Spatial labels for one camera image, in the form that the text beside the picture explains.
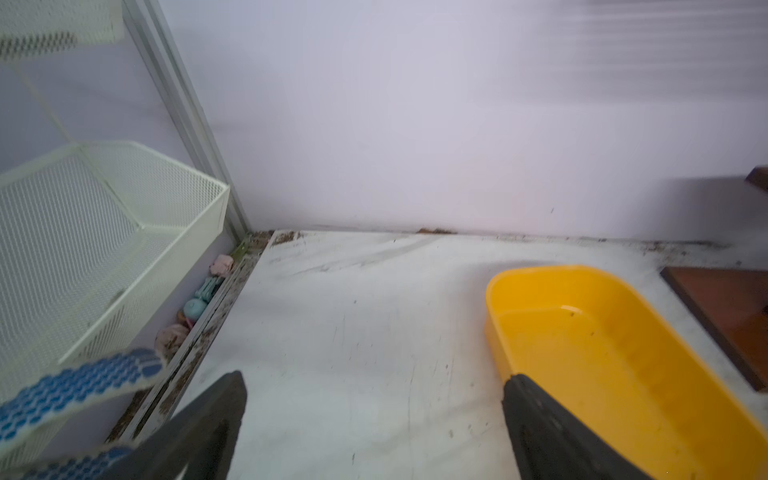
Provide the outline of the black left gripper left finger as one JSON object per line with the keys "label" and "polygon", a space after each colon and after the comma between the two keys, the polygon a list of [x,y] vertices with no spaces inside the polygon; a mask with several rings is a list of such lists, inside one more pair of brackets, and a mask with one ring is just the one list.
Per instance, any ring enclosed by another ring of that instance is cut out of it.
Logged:
{"label": "black left gripper left finger", "polygon": [[246,403],[242,373],[223,375],[101,477],[225,479]]}

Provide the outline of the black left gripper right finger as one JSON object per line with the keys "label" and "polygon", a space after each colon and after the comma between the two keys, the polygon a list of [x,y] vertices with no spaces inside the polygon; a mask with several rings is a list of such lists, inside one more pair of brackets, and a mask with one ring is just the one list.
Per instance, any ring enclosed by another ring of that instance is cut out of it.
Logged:
{"label": "black left gripper right finger", "polygon": [[523,479],[646,479],[531,378],[511,376],[502,409]]}

